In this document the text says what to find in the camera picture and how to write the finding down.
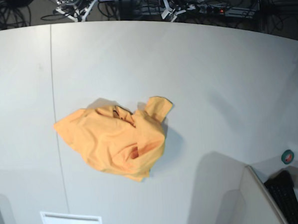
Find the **orange t-shirt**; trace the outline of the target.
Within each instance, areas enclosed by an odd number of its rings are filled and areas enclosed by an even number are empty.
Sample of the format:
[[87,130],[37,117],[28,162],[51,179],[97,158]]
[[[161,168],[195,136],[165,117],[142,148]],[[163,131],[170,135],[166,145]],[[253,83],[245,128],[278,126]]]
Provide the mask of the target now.
[[117,105],[79,109],[54,129],[91,168],[141,182],[164,154],[162,123],[172,107],[158,96],[133,113]]

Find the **black keyboard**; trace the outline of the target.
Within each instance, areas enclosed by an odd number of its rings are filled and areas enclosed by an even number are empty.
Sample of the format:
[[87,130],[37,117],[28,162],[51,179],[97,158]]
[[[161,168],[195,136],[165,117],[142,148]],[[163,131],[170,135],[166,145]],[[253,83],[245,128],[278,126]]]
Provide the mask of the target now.
[[287,170],[274,178],[268,179],[264,186],[284,215],[288,224],[298,224],[298,200],[294,191],[294,183]]

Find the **white partition panel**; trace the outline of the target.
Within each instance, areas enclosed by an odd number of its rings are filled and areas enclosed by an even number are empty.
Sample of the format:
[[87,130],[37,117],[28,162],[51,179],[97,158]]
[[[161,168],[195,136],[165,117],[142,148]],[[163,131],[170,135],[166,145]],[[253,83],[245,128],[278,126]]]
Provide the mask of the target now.
[[246,166],[240,182],[245,203],[242,224],[288,224],[251,166]]

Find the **green tape roll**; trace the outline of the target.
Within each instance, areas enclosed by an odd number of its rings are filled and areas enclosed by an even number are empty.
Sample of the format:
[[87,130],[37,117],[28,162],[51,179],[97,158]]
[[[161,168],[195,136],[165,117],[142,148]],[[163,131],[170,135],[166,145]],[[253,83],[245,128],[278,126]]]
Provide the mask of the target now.
[[292,163],[294,158],[295,158],[294,152],[292,152],[289,149],[284,151],[284,153],[281,155],[281,161],[286,165]]

